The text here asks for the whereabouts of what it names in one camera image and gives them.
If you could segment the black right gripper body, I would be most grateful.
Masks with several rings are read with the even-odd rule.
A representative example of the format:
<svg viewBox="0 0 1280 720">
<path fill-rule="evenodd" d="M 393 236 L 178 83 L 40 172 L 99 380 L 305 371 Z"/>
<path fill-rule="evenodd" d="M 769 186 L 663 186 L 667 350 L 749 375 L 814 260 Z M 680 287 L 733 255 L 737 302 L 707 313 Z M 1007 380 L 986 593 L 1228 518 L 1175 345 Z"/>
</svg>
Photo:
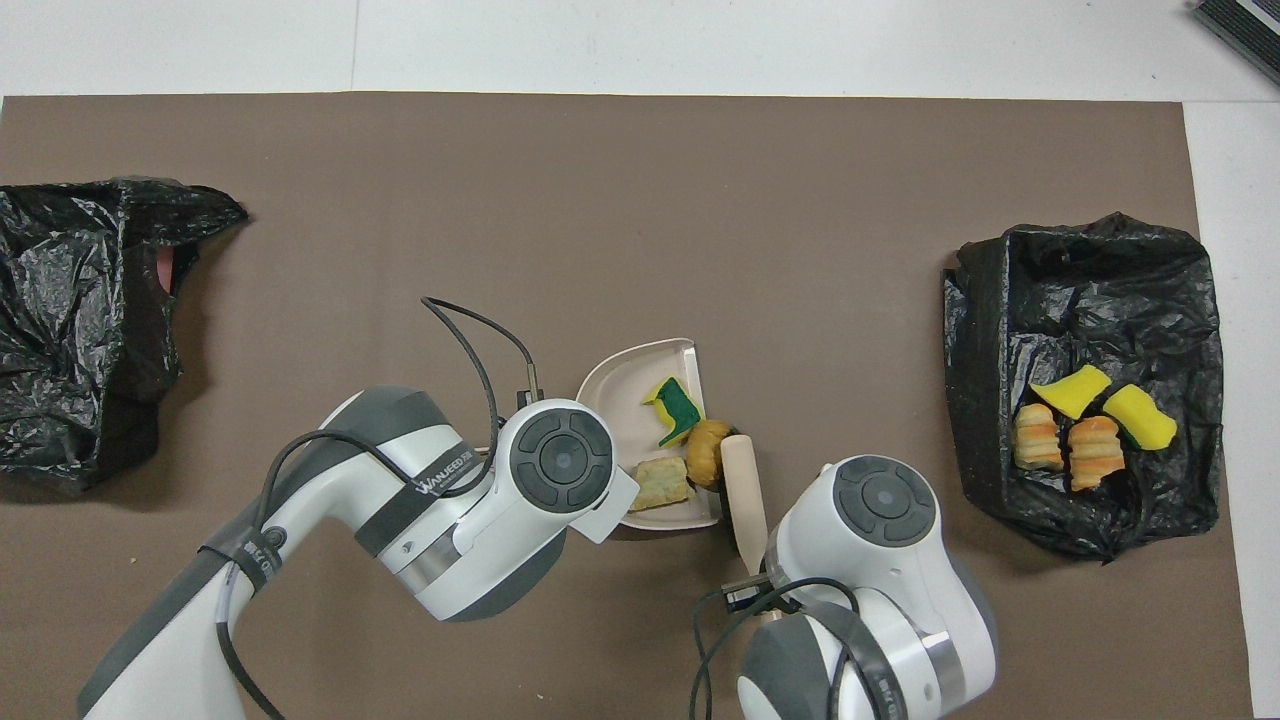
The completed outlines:
<svg viewBox="0 0 1280 720">
<path fill-rule="evenodd" d="M 737 582 L 726 583 L 722 585 L 724 610 L 728 614 L 737 614 L 742 611 L 762 614 L 776 610 L 776 602 L 772 600 L 762 605 L 759 609 L 751 610 L 751 606 L 756 601 L 772 591 L 773 585 L 768 575 L 753 575 Z"/>
</svg>

